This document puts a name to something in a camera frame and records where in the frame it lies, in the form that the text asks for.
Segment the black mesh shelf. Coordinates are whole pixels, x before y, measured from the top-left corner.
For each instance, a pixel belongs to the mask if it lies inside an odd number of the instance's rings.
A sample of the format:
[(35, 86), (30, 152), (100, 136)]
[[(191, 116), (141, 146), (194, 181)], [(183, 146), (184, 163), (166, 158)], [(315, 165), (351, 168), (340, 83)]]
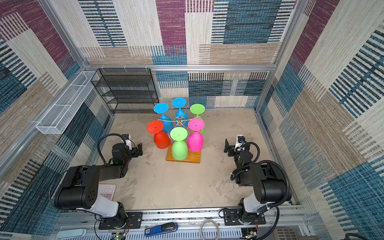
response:
[(146, 68), (99, 68), (91, 83), (113, 114), (151, 113), (160, 102), (152, 72)]

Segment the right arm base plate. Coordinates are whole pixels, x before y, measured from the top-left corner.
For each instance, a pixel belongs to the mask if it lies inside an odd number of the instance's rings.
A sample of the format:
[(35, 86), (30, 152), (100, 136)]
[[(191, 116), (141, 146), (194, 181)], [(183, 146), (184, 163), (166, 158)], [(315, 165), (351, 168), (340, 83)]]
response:
[(249, 226), (249, 225), (265, 225), (266, 219), (264, 215), (258, 215), (256, 218), (250, 218), (249, 220), (241, 220), (238, 216), (238, 210), (222, 208), (219, 210), (219, 217), (224, 219), (225, 226)]

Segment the front green wine glass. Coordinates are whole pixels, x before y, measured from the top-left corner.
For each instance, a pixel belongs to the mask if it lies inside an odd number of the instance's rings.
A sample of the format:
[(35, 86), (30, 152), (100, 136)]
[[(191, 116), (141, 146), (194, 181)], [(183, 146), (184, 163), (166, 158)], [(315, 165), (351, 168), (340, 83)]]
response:
[(185, 139), (188, 131), (182, 127), (176, 127), (170, 132), (171, 138), (174, 140), (172, 145), (172, 156), (177, 161), (183, 161), (188, 157), (188, 146)]

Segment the back blue wine glass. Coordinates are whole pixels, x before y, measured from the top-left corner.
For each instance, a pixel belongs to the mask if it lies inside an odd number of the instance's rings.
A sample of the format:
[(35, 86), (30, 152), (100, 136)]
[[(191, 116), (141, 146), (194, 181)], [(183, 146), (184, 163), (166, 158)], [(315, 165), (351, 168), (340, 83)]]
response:
[(176, 98), (172, 101), (172, 105), (178, 108), (178, 111), (174, 114), (174, 123), (177, 127), (188, 127), (188, 115), (186, 113), (187, 100), (184, 98)]

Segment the red wine glass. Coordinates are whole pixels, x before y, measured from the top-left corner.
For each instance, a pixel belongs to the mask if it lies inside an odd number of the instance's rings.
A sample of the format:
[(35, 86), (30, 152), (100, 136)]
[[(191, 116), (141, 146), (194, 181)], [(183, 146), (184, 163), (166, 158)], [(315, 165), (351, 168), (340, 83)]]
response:
[(147, 126), (147, 131), (154, 135), (154, 143), (159, 149), (167, 149), (171, 144), (168, 134), (163, 131), (163, 123), (159, 120), (151, 121)]

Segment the white pink calculator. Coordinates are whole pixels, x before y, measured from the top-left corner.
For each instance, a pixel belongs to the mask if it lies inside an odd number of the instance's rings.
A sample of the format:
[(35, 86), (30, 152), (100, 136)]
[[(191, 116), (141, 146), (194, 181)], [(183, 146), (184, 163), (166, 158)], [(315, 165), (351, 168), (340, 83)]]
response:
[(98, 194), (112, 201), (115, 195), (116, 185), (114, 184), (99, 184)]

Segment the left blue wine glass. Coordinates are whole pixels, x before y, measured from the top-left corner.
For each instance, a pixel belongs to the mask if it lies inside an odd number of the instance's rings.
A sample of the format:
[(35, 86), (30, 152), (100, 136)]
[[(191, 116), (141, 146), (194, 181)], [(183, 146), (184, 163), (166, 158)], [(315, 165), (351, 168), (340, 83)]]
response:
[(171, 118), (165, 115), (168, 110), (169, 106), (166, 103), (158, 103), (154, 106), (154, 112), (161, 114), (159, 121), (163, 123), (163, 131), (167, 134), (174, 128)]

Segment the green wine glass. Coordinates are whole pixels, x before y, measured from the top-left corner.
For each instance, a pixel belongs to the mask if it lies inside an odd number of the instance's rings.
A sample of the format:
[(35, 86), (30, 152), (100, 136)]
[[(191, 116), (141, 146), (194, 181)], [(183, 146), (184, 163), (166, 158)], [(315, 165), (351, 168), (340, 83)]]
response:
[(195, 115), (195, 117), (192, 118), (191, 121), (189, 122), (189, 129), (192, 131), (191, 135), (195, 135), (195, 133), (198, 132), (197, 130), (195, 130), (196, 127), (193, 126), (194, 120), (200, 119), (204, 123), (202, 115), (205, 112), (205, 110), (206, 110), (205, 106), (202, 104), (193, 104), (190, 107), (191, 113)]
[(188, 157), (188, 146), (185, 139), (188, 131), (182, 127), (176, 127), (170, 132), (171, 138), (174, 140), (172, 145), (172, 156), (177, 161), (183, 161)]

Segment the magenta wine glass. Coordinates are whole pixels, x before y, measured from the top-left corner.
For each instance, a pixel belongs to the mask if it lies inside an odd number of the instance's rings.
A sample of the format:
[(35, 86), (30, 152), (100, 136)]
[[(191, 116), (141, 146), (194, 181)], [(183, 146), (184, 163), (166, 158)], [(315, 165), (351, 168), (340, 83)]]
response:
[(201, 119), (192, 119), (188, 123), (188, 128), (192, 131), (188, 138), (188, 148), (192, 152), (200, 152), (204, 146), (204, 138), (201, 130), (205, 123)]

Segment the blue black stapler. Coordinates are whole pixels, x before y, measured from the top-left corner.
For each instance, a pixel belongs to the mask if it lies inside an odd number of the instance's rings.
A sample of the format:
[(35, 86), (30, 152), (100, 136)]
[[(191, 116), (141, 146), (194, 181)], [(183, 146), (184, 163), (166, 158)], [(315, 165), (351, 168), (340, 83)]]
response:
[(157, 235), (163, 235), (168, 233), (176, 232), (179, 228), (179, 225), (175, 222), (170, 222), (162, 225), (156, 225), (154, 227), (146, 228), (144, 235), (145, 237), (152, 237)]

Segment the blue wine glass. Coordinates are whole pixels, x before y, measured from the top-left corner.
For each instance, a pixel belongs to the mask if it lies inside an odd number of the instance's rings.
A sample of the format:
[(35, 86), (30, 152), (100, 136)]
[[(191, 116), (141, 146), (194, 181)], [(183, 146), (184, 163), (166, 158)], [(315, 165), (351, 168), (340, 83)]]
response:
[(172, 101), (172, 105), (178, 108), (178, 111), (174, 114), (174, 123), (177, 127), (188, 127), (188, 115), (186, 113), (187, 100), (184, 98), (176, 98)]
[(165, 115), (168, 110), (169, 106), (166, 103), (158, 103), (154, 106), (154, 112), (161, 114), (159, 121), (163, 123), (163, 131), (167, 134), (174, 128), (171, 118)]

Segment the light blue flat device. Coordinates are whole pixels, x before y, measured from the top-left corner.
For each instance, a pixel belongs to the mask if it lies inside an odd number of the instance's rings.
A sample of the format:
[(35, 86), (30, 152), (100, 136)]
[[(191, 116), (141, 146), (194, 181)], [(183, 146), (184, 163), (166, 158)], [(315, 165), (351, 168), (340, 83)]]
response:
[(87, 234), (86, 229), (72, 229), (72, 230), (64, 230), (59, 231), (56, 234), (56, 238), (58, 240), (69, 240), (74, 238), (82, 238)]

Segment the wooden rack base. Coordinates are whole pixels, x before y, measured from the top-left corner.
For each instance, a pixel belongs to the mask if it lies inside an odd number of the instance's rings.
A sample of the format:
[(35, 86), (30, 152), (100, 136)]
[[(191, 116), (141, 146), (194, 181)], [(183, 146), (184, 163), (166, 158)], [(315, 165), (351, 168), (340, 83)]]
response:
[(182, 161), (176, 160), (172, 155), (172, 146), (173, 144), (170, 144), (167, 151), (166, 161), (169, 162), (184, 162), (184, 163), (194, 163), (199, 164), (201, 162), (201, 152), (193, 152), (191, 150), (188, 150), (188, 156)]

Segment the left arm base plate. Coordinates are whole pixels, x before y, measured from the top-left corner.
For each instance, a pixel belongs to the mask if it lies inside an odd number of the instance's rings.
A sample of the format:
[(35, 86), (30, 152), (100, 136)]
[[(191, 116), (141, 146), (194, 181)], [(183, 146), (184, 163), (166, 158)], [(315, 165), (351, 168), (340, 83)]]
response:
[(127, 230), (139, 229), (142, 223), (142, 212), (128, 212), (123, 216), (113, 218), (102, 218), (98, 230)]

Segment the aluminium mounting rail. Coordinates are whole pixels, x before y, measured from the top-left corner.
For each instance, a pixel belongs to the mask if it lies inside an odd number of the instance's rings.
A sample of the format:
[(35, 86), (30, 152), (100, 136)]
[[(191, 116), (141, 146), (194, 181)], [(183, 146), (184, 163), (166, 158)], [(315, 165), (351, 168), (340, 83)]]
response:
[[(163, 210), (132, 210), (129, 212), (142, 212), (142, 223), (139, 229), (127, 230), (98, 230), (100, 223), (97, 217), (87, 213), (62, 213), (51, 233), (50, 239), (57, 240), (59, 231), (72, 229), (86, 229), (87, 234), (82, 238), (69, 240), (145, 240), (146, 228), (175, 222), (179, 225), (176, 232), (150, 237), (152, 240), (241, 240), (248, 226), (225, 226), (224, 219), (218, 213), (222, 208), (190, 208), (190, 209), (163, 209)], [(277, 232), (289, 233), (293, 239), (315, 236), (315, 231), (300, 205), (280, 206), (280, 219), (275, 232), (269, 240), (278, 237)], [(265, 213), (266, 224), (259, 226), (259, 234), (269, 230), (275, 219), (276, 210)]]

